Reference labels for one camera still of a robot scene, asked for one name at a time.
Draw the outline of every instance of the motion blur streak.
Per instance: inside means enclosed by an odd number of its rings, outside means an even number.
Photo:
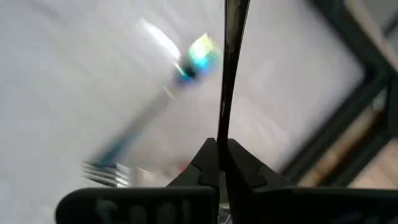
[[[164,34],[159,28],[147,22],[144,18],[140,19],[145,29],[153,36],[153,38],[163,46],[176,60],[181,56],[178,47]]]

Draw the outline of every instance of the white surface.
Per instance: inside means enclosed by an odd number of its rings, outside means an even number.
[[[0,223],[51,223],[68,192],[94,185],[80,161],[132,120],[174,72],[142,20],[181,52],[204,32],[222,47],[223,3],[0,3]],[[279,168],[361,79],[306,3],[252,1],[231,118],[236,138]],[[216,136],[221,70],[167,108],[127,163],[192,157]]]

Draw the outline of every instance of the metal rod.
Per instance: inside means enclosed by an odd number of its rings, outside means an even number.
[[[225,1],[223,83],[217,135],[217,144],[221,151],[228,145],[234,83],[248,9],[249,0]]]

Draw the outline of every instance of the fork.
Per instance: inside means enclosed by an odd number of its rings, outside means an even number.
[[[95,165],[87,162],[83,163],[84,177],[99,184],[126,188],[131,186],[130,169],[121,165]]]

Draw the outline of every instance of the fork tines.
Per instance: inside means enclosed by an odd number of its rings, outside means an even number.
[[[108,187],[130,187],[129,169],[120,164],[102,165],[83,163],[84,177]]]

